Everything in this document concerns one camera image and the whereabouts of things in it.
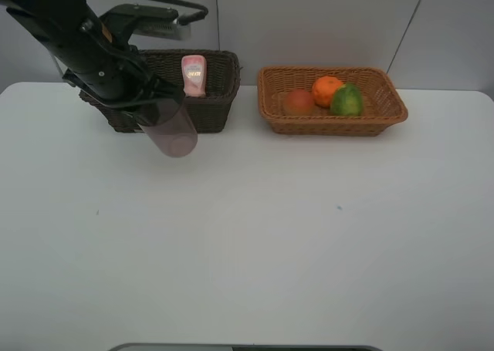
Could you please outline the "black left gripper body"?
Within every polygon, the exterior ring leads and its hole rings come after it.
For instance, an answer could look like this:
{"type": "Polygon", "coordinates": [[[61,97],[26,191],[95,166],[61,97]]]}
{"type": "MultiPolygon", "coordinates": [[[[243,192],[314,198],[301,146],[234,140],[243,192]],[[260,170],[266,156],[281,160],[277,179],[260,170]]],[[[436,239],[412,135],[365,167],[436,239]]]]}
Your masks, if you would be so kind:
{"type": "Polygon", "coordinates": [[[101,106],[142,126],[161,125],[184,106],[183,89],[156,74],[136,49],[112,52],[103,66],[91,73],[67,69],[63,79],[101,106]]]}

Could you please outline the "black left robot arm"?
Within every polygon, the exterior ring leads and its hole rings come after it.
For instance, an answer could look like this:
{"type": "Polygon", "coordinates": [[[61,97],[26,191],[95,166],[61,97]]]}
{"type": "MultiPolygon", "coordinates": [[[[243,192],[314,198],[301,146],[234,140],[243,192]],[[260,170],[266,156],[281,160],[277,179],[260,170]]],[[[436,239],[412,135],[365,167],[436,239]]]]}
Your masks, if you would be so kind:
{"type": "Polygon", "coordinates": [[[6,11],[59,59],[63,79],[111,110],[154,127],[182,107],[183,90],[152,72],[128,39],[86,0],[1,0],[6,11]]]}

